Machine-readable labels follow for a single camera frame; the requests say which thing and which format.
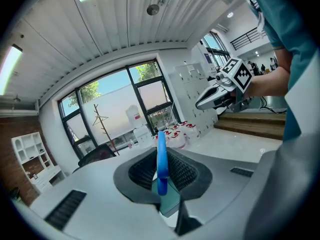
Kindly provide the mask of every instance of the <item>coat rack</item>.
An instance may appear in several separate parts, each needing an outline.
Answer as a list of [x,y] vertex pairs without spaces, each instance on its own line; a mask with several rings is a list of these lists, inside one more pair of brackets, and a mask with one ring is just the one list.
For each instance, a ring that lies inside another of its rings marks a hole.
[[96,113],[96,116],[95,116],[95,121],[94,121],[94,123],[93,123],[92,126],[95,126],[96,124],[99,124],[99,123],[102,125],[102,128],[101,128],[101,129],[104,130],[104,134],[106,134],[106,135],[108,136],[108,139],[110,140],[110,142],[111,142],[111,144],[112,144],[115,152],[118,154],[118,156],[120,156],[119,153],[118,153],[118,150],[116,149],[116,146],[115,146],[114,141],[111,140],[111,138],[110,138],[110,136],[109,136],[109,134],[108,134],[108,132],[107,132],[107,130],[106,130],[106,128],[105,128],[105,125],[104,125],[104,123],[103,123],[103,121],[106,120],[106,119],[108,119],[109,117],[99,115],[99,112],[98,112],[98,109],[97,109],[98,105],[99,105],[99,104],[97,104],[97,105],[96,105],[96,104],[93,104],[93,106],[94,106],[94,112]]

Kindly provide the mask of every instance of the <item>chair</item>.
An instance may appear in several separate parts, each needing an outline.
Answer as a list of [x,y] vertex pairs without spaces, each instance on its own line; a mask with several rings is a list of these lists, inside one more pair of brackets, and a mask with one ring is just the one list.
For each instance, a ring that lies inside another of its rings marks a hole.
[[91,164],[96,161],[116,157],[115,153],[110,149],[107,144],[102,144],[89,152],[85,157],[83,157],[79,162],[79,167]]

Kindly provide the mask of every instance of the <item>tree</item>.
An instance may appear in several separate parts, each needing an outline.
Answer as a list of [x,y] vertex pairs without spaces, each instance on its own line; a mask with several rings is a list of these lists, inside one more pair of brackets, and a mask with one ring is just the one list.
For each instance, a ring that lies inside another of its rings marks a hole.
[[154,62],[136,66],[135,68],[138,70],[140,75],[138,79],[139,82],[159,76],[159,71]]
[[[88,84],[80,90],[80,95],[83,104],[101,96],[101,93],[98,92],[98,86],[99,83],[95,81]],[[78,106],[77,97],[75,93],[71,94],[68,98],[71,100],[71,102],[68,104],[69,108],[71,108],[71,106],[73,105]]]

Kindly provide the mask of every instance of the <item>teal shirt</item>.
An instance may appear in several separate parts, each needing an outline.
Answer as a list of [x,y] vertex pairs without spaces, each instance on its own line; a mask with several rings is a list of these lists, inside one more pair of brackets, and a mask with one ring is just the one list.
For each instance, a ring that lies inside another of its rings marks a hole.
[[[303,19],[289,0],[256,0],[264,15],[264,31],[274,50],[292,52],[290,90],[309,65],[317,50]],[[250,5],[256,16],[258,11]],[[283,141],[298,137],[299,125],[290,108],[287,110]]]

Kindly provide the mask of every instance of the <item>wooden step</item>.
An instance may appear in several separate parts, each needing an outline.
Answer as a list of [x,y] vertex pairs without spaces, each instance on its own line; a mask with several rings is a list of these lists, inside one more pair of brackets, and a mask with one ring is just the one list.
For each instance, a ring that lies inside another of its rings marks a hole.
[[286,116],[286,114],[274,113],[224,113],[220,116],[219,120],[263,123],[284,126],[286,123]]
[[214,128],[275,140],[282,140],[285,130],[285,126],[282,124],[234,120],[219,120],[214,124]]

